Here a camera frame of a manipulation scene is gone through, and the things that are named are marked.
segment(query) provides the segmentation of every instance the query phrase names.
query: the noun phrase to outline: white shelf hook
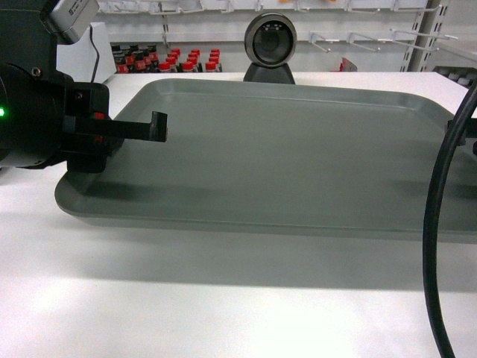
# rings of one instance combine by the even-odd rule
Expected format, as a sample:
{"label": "white shelf hook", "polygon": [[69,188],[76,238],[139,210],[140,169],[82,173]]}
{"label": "white shelf hook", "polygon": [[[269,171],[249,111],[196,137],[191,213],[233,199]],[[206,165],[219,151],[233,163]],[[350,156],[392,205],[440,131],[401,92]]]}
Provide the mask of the white shelf hook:
{"label": "white shelf hook", "polygon": [[311,43],[313,46],[319,48],[321,51],[325,52],[325,53],[328,53],[328,52],[331,52],[331,49],[330,48],[324,48],[320,45],[318,45],[316,42],[317,41],[325,41],[326,43],[339,43],[340,40],[330,40],[330,39],[327,39],[323,36],[321,36],[320,34],[317,34],[316,32],[309,32],[309,36],[308,36],[308,42]]}
{"label": "white shelf hook", "polygon": [[357,46],[357,47],[360,47],[360,48],[364,48],[365,50],[368,50],[368,51],[371,51],[371,52],[379,52],[381,51],[381,48],[380,47],[377,47],[377,48],[371,48],[371,47],[367,47],[367,46],[364,46],[364,45],[360,45],[358,43],[355,43],[355,37],[364,37],[365,39],[368,39],[368,40],[371,40],[371,41],[376,41],[377,43],[379,42],[384,42],[383,40],[378,40],[378,39],[375,39],[374,37],[369,37],[367,35],[363,35],[363,34],[358,34],[357,32],[350,32],[350,34],[348,35],[348,40],[347,42],[350,44],[350,45],[353,45],[353,46]]}
{"label": "white shelf hook", "polygon": [[255,11],[258,13],[263,10],[263,2],[261,0],[256,0],[255,2]]}
{"label": "white shelf hook", "polygon": [[394,11],[395,13],[433,13],[434,11],[437,11],[438,9],[441,9],[442,5],[439,4],[436,7],[431,7],[429,9],[400,9],[399,8],[399,0],[394,0],[393,6],[391,7],[391,11]]}
{"label": "white shelf hook", "polygon": [[235,10],[233,6],[233,0],[225,0],[225,9],[221,10],[221,13],[233,13]]}
{"label": "white shelf hook", "polygon": [[375,9],[374,11],[367,11],[367,10],[353,10],[353,0],[347,0],[346,4],[344,5],[344,10],[348,13],[366,13],[368,15],[374,15],[381,11],[381,9]]}
{"label": "white shelf hook", "polygon": [[306,7],[306,8],[301,7],[300,0],[294,0],[293,6],[295,11],[300,11],[301,13],[308,13],[310,11],[309,7]]}
{"label": "white shelf hook", "polygon": [[205,10],[207,10],[203,4],[202,4],[202,0],[197,0],[196,1],[196,4],[198,6],[198,9],[194,9],[194,10],[184,10],[182,9],[181,7],[179,7],[179,11],[181,13],[184,13],[184,14],[187,14],[187,13],[202,13],[204,12]]}
{"label": "white shelf hook", "polygon": [[451,36],[451,35],[431,35],[431,34],[424,34],[422,32],[417,32],[417,31],[406,31],[406,30],[391,29],[391,39],[389,40],[389,42],[395,43],[397,45],[403,45],[403,46],[406,46],[406,47],[415,48],[416,50],[421,50],[421,51],[426,51],[426,52],[436,52],[436,51],[439,51],[439,48],[438,47],[426,48],[426,47],[422,47],[422,46],[412,45],[410,43],[404,43],[403,41],[396,40],[396,35],[397,34],[410,34],[410,35],[414,35],[416,37],[417,36],[431,37],[433,39],[441,39],[441,40],[456,40],[457,39],[457,37]]}

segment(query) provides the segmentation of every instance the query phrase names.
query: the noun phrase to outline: bottle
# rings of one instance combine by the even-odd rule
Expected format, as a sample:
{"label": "bottle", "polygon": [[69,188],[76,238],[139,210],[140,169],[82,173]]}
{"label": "bottle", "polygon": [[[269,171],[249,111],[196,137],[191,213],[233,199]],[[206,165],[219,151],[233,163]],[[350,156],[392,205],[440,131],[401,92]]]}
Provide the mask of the bottle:
{"label": "bottle", "polygon": [[146,64],[146,72],[157,72],[157,68],[154,68],[152,61],[151,61],[151,56],[149,54],[149,49],[147,46],[141,46],[139,47],[139,50],[142,51],[144,54],[144,62]]}
{"label": "bottle", "polygon": [[192,71],[193,71],[193,72],[199,72],[199,68],[198,68],[198,66],[197,66],[197,58],[196,58],[196,57],[194,57],[194,56],[193,56],[193,57],[190,57],[190,56],[187,57],[187,62],[192,63],[192,66],[193,66],[193,67],[192,67]]}
{"label": "bottle", "polygon": [[180,48],[171,48],[171,52],[170,53],[175,53],[177,56],[177,62],[179,62],[179,59],[180,59]]}
{"label": "bottle", "polygon": [[171,64],[169,62],[159,62],[159,72],[171,73]]}
{"label": "bottle", "polygon": [[156,45],[148,45],[149,58],[151,59],[152,66],[154,69],[159,68],[159,58],[157,57],[157,47]]}
{"label": "bottle", "polygon": [[144,61],[144,52],[135,51],[133,54],[134,54],[134,72],[135,73],[145,73],[146,72],[146,62]]}
{"label": "bottle", "polygon": [[194,65],[192,64],[192,62],[187,61],[182,64],[182,72],[190,73],[193,71],[194,71]]}
{"label": "bottle", "polygon": [[203,71],[203,68],[202,68],[202,63],[200,61],[200,49],[199,48],[193,48],[189,54],[189,56],[191,55],[196,55],[197,56],[197,68],[199,70],[199,72],[202,72]]}
{"label": "bottle", "polygon": [[470,79],[461,77],[457,80],[457,83],[464,87],[470,87]]}
{"label": "bottle", "polygon": [[442,75],[444,77],[449,77],[450,69],[449,67],[441,67],[438,72],[439,72],[439,75]]}
{"label": "bottle", "polygon": [[134,72],[134,54],[131,49],[124,50],[124,57],[126,58],[126,65],[129,73]]}
{"label": "bottle", "polygon": [[115,57],[115,56],[119,56],[119,55],[122,55],[122,54],[124,54],[124,52],[123,52],[123,51],[121,51],[121,50],[118,50],[118,51],[113,51],[113,57]]}
{"label": "bottle", "polygon": [[179,63],[179,55],[177,54],[177,52],[172,52],[172,51],[171,51],[171,52],[169,52],[169,53],[167,54],[167,57],[173,57],[173,58],[175,58],[176,63],[178,63],[178,65],[177,65],[177,71],[178,71],[178,72],[182,72],[182,65]]}
{"label": "bottle", "polygon": [[212,50],[210,50],[209,57],[218,57],[220,62],[221,50],[219,50],[218,48],[213,48]]}
{"label": "bottle", "polygon": [[177,71],[177,61],[175,57],[166,57],[165,61],[171,65],[171,72],[178,72]]}
{"label": "bottle", "polygon": [[124,54],[115,54],[114,63],[116,64],[117,73],[129,73],[129,68],[126,64],[126,57]]}
{"label": "bottle", "polygon": [[206,62],[206,72],[217,72],[217,63],[215,62]]}
{"label": "bottle", "polygon": [[209,57],[209,62],[217,63],[217,72],[222,72],[222,64],[220,63],[220,60],[217,56]]}

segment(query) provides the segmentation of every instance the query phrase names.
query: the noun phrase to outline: black cable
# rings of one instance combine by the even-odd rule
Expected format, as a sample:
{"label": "black cable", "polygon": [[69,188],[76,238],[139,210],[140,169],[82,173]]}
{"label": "black cable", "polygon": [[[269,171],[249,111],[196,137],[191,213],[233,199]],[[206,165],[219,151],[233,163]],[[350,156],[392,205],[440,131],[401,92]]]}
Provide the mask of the black cable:
{"label": "black cable", "polygon": [[454,358],[444,326],[437,288],[437,229],[450,163],[468,121],[477,107],[477,81],[470,87],[440,146],[427,194],[423,229],[423,280],[432,333],[442,358]]}
{"label": "black cable", "polygon": [[98,71],[98,64],[99,64],[99,51],[96,48],[95,42],[92,39],[92,26],[89,26],[89,41],[91,41],[92,47],[96,51],[96,62],[95,62],[95,68],[92,70],[92,77],[91,77],[91,83],[95,81],[96,78],[96,72]]}

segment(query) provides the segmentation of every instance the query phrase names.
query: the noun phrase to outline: gray tray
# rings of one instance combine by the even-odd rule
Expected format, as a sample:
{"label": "gray tray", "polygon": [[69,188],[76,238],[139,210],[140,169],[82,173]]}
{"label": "gray tray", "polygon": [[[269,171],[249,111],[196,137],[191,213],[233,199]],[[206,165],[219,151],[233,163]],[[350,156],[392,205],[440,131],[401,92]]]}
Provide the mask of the gray tray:
{"label": "gray tray", "polygon": [[[168,114],[167,143],[125,141],[100,175],[68,172],[61,209],[92,224],[419,238],[451,113],[415,95],[161,80],[118,120]],[[443,232],[477,231],[477,162],[458,149]]]}

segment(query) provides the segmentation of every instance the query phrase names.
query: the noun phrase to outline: metal bracket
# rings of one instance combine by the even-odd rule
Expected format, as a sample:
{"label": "metal bracket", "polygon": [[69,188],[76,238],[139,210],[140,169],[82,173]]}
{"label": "metal bracket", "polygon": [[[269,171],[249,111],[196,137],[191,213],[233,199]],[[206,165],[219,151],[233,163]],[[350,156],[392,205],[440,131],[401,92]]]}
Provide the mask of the metal bracket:
{"label": "metal bracket", "polygon": [[263,2],[261,0],[256,0],[255,2],[255,11],[258,13],[263,10]]}
{"label": "metal bracket", "polygon": [[300,0],[293,1],[293,8],[295,11],[300,11],[301,13],[308,13],[310,11],[309,7],[302,9]]}
{"label": "metal bracket", "polygon": [[380,47],[371,48],[371,47],[367,47],[367,46],[364,46],[364,45],[359,45],[358,43],[355,43],[355,37],[357,37],[357,36],[358,37],[364,37],[365,39],[368,39],[368,40],[371,40],[371,41],[376,41],[378,43],[385,42],[385,40],[379,40],[379,39],[375,39],[374,37],[369,37],[367,35],[358,34],[356,32],[350,32],[350,34],[348,35],[347,43],[349,43],[350,45],[354,45],[354,46],[357,46],[357,47],[364,48],[365,50],[368,50],[368,51],[371,51],[371,52],[381,51],[381,48]]}
{"label": "metal bracket", "polygon": [[381,9],[376,9],[374,11],[366,11],[366,10],[353,10],[353,0],[347,0],[346,4],[344,5],[344,10],[348,13],[366,13],[368,15],[374,15],[381,11]]}
{"label": "metal bracket", "polygon": [[[105,4],[106,6],[104,9],[100,7],[102,13],[108,13],[108,14],[121,14],[121,13],[139,13],[137,10],[137,3],[129,2],[129,1],[107,1]],[[127,6],[132,5],[136,6],[135,10],[128,9]]]}
{"label": "metal bracket", "polygon": [[221,13],[233,13],[235,10],[233,6],[233,0],[225,0],[227,3],[225,5],[225,9],[221,10]]}
{"label": "metal bracket", "polygon": [[155,15],[155,16],[167,16],[167,15],[180,15],[180,14],[187,14],[187,13],[202,13],[206,10],[206,8],[203,6],[201,0],[197,0],[196,4],[198,5],[197,10],[184,10],[182,7],[179,5],[179,2],[177,2],[176,9],[174,11],[155,11],[155,10],[149,10],[150,15]]}
{"label": "metal bracket", "polygon": [[318,45],[316,42],[317,41],[325,41],[326,43],[339,43],[340,40],[329,40],[320,34],[317,34],[316,32],[309,32],[309,37],[308,37],[308,42],[311,43],[313,46],[319,48],[321,51],[328,53],[331,51],[330,48],[324,48]]}
{"label": "metal bracket", "polygon": [[433,13],[440,8],[442,8],[441,4],[429,9],[400,9],[399,0],[394,0],[393,6],[391,7],[391,11],[394,11],[395,13]]}
{"label": "metal bracket", "polygon": [[425,48],[425,47],[422,47],[422,46],[411,45],[410,43],[404,43],[402,41],[396,40],[396,35],[397,34],[410,34],[410,35],[421,36],[421,37],[431,37],[433,39],[441,39],[441,40],[456,40],[457,39],[457,37],[451,36],[451,35],[431,35],[431,34],[424,34],[422,32],[417,32],[417,31],[405,31],[405,30],[393,30],[393,29],[391,29],[391,39],[388,40],[389,42],[396,43],[397,45],[403,45],[403,46],[406,46],[406,47],[415,48],[416,50],[427,51],[427,52],[436,52],[436,51],[439,51],[439,48],[438,47]]}

